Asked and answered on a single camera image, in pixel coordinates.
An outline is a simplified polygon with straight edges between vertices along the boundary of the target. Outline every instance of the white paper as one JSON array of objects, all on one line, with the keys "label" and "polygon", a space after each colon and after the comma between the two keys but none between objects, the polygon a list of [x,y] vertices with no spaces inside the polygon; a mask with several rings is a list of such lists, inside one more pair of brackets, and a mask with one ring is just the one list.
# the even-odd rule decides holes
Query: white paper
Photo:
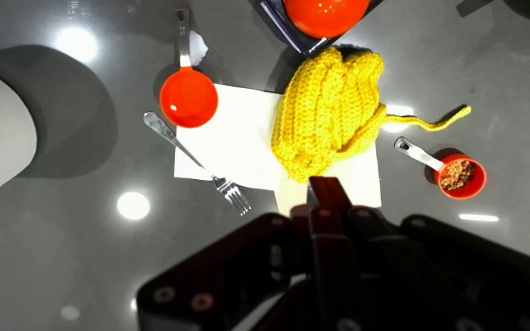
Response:
[{"label": "white paper", "polygon": [[[305,203],[305,184],[287,179],[270,151],[270,131],[280,94],[215,85],[215,116],[197,129],[177,129],[177,138],[215,175],[239,186],[276,194],[280,214]],[[175,177],[210,181],[184,153],[175,153]],[[333,164],[326,177],[339,177],[353,205],[381,206],[375,146]]]}]

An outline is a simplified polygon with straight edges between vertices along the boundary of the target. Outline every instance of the metal fork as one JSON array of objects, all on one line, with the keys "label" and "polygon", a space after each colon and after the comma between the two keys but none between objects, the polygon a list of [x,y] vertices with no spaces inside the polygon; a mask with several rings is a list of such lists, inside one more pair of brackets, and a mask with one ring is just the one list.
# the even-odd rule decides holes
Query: metal fork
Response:
[{"label": "metal fork", "polygon": [[153,129],[158,137],[167,140],[171,146],[180,149],[182,153],[188,155],[188,159],[193,161],[201,170],[204,170],[215,186],[215,190],[239,212],[239,216],[245,216],[250,212],[250,205],[241,194],[239,186],[234,183],[226,181],[224,177],[215,177],[212,175],[175,137],[175,133],[155,115],[155,113],[145,113],[142,116],[144,124]]}]

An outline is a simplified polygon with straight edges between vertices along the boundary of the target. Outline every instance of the metal spoon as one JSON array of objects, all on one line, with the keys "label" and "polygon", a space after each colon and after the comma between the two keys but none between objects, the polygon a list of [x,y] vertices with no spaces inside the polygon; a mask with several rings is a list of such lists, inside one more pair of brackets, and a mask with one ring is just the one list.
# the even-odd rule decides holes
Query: metal spoon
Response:
[{"label": "metal spoon", "polygon": [[410,140],[399,137],[396,142],[394,142],[394,148],[405,155],[409,155],[410,159],[425,164],[427,168],[434,170],[436,173],[440,173],[445,164],[432,159],[429,153],[425,153],[425,149],[414,146]]}]

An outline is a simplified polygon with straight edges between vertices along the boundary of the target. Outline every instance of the yellow crocheted toy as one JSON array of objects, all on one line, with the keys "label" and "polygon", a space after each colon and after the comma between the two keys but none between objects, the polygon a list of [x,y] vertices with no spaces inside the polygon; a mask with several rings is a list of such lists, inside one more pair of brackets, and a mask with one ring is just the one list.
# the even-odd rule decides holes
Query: yellow crocheted toy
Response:
[{"label": "yellow crocheted toy", "polygon": [[344,61],[335,48],[296,70],[278,105],[270,140],[272,153],[291,179],[305,183],[333,162],[366,151],[383,124],[418,126],[434,133],[471,113],[464,107],[442,124],[388,116],[379,104],[381,72],[377,54],[357,54]]}]

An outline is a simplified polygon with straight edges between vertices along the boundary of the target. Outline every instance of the yellow string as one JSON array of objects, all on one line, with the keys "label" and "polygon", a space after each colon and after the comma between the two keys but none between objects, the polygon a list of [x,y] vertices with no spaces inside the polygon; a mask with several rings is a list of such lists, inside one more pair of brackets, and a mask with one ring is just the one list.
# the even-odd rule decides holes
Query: yellow string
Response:
[{"label": "yellow string", "polygon": [[390,116],[379,104],[381,72],[383,59],[372,52],[342,59],[339,50],[329,48],[304,61],[278,105],[270,138],[272,153],[289,177],[305,183],[324,175],[333,162],[364,153],[383,124],[436,133],[471,113],[464,107],[438,124]]}]

